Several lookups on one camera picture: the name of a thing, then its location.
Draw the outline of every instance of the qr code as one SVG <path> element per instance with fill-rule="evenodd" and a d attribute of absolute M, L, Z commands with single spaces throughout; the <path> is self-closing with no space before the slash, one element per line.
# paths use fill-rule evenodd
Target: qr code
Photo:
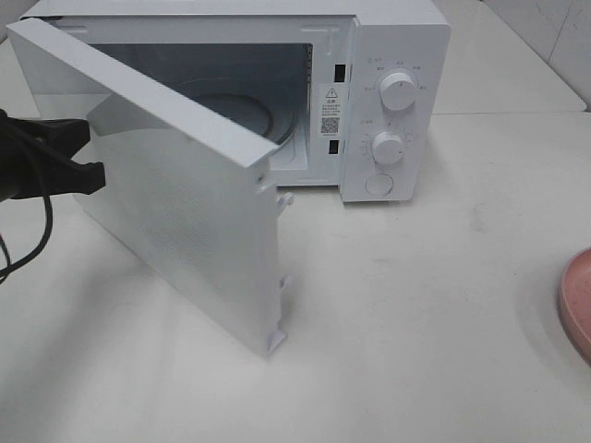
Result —
<path fill-rule="evenodd" d="M 338 134 L 339 123 L 341 119 L 338 117 L 322 118 L 321 134 Z"/>

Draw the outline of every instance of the white knob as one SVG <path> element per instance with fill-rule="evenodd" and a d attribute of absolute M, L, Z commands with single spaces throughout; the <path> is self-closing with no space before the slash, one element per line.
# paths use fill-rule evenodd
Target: white knob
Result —
<path fill-rule="evenodd" d="M 378 164 L 393 165 L 404 156 L 405 144 L 393 132 L 382 132 L 371 142 L 373 160 Z"/>
<path fill-rule="evenodd" d="M 394 71 L 380 83 L 381 102 L 391 111 L 402 111 L 415 102 L 416 80 L 408 71 Z"/>

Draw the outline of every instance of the white microwave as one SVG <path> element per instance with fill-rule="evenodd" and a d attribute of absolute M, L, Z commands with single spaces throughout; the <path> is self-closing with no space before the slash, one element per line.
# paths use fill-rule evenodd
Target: white microwave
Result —
<path fill-rule="evenodd" d="M 411 198 L 450 28 L 430 0 L 41 0 L 8 36 L 42 118 L 90 123 L 83 207 L 267 353 L 276 186 Z"/>

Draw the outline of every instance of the control knob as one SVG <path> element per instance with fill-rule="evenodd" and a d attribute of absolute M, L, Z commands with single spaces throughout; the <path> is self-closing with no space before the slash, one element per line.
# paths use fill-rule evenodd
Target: control knob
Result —
<path fill-rule="evenodd" d="M 393 132 L 382 132 L 371 142 L 371 154 L 377 164 L 391 166 L 399 162 L 406 150 L 402 138 Z"/>
<path fill-rule="evenodd" d="M 416 100 L 416 80 L 412 72 L 393 71 L 380 83 L 383 105 L 391 111 L 402 111 Z"/>

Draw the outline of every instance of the power cord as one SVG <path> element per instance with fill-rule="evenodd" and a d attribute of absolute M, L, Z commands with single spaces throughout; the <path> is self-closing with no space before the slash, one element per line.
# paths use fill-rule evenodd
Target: power cord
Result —
<path fill-rule="evenodd" d="M 47 246 L 47 242 L 49 242 L 49 238 L 54 228 L 54 208 L 52 206 L 52 201 L 49 197 L 49 192 L 47 190 L 47 185 L 45 183 L 42 167 L 39 164 L 39 161 L 37 160 L 35 155 L 33 155 L 33 153 L 30 151 L 30 148 L 27 146 L 27 144 L 32 144 L 33 146 L 35 146 L 37 140 L 25 134 L 18 134 L 19 137 L 16 137 L 12 131 L 12 127 L 5 124 L 4 122 L 4 119 L 0 119 L 0 131 L 2 131 L 7 137 L 11 138 L 15 142 L 16 146 L 18 146 L 22 150 L 23 154 L 27 157 L 30 166 L 35 174 L 37 182 L 39 184 L 39 188 L 41 190 L 43 199 L 43 205 L 45 208 L 45 228 L 43 230 L 43 234 L 41 240 L 39 241 L 39 244 L 37 244 L 37 246 L 35 246 L 33 250 L 29 252 L 29 254 L 27 254 L 20 260 L 17 260 L 15 263 L 11 262 L 6 242 L 2 238 L 2 235 L 0 235 L 0 248 L 2 249 L 4 256 L 6 258 L 6 267 L 0 269 L 0 284 L 4 283 L 8 278 L 8 275 L 10 275 L 12 272 L 27 265 L 41 254 L 41 252 Z"/>

